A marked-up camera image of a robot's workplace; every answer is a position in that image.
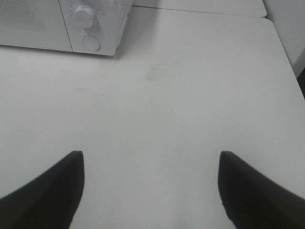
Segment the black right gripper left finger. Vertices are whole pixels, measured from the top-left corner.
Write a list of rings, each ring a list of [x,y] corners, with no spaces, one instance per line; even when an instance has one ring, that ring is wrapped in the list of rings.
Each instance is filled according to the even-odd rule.
[[[84,156],[72,151],[0,199],[2,229],[68,229],[82,198]]]

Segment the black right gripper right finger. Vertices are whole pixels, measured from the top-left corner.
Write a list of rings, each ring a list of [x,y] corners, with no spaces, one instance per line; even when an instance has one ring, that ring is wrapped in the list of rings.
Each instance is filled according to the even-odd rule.
[[[220,153],[218,190],[237,229],[303,229],[305,200],[230,151]]]

